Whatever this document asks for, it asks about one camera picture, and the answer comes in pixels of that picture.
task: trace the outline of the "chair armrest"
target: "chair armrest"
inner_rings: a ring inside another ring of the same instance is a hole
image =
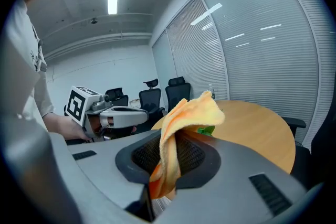
[[[288,118],[288,117],[282,117],[282,119],[292,127],[296,128],[306,128],[306,123],[303,120],[295,119],[295,118]]]
[[[162,112],[163,110],[164,110],[164,108],[159,108],[158,113]]]

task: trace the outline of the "sleeve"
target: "sleeve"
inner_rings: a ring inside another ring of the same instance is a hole
[[[40,66],[40,79],[35,84],[34,99],[38,110],[40,111],[41,117],[47,115],[48,113],[54,112],[55,108],[51,102],[50,95],[47,87],[47,65],[43,58],[42,50],[39,52],[39,58],[41,59]]]

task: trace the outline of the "water bottle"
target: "water bottle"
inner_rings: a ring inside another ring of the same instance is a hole
[[[212,88],[212,84],[209,84],[209,91],[212,93],[212,99],[215,99],[215,90]]]

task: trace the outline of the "person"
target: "person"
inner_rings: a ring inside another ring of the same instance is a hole
[[[47,88],[47,65],[42,53],[43,42],[38,38],[27,15],[27,3],[30,1],[16,1],[3,30],[4,40],[14,46],[29,66],[39,74],[39,79],[24,106],[22,117],[35,119],[48,132],[59,133],[66,140],[77,138],[89,140],[81,126],[70,117],[54,113]],[[94,121],[94,125],[94,128],[100,125],[99,117]]]

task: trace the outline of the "black vent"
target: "black vent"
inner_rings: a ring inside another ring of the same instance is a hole
[[[150,175],[160,160],[160,136],[148,141],[132,152],[132,161]]]
[[[73,154],[72,156],[77,161],[79,159],[84,159],[84,158],[87,158],[87,157],[91,157],[91,156],[94,156],[96,154],[97,153],[94,152],[94,151],[84,151],[84,152]]]
[[[176,135],[175,139],[181,175],[184,175],[201,165],[205,159],[205,153],[182,135]]]
[[[292,205],[265,174],[250,176],[249,179],[274,216]]]

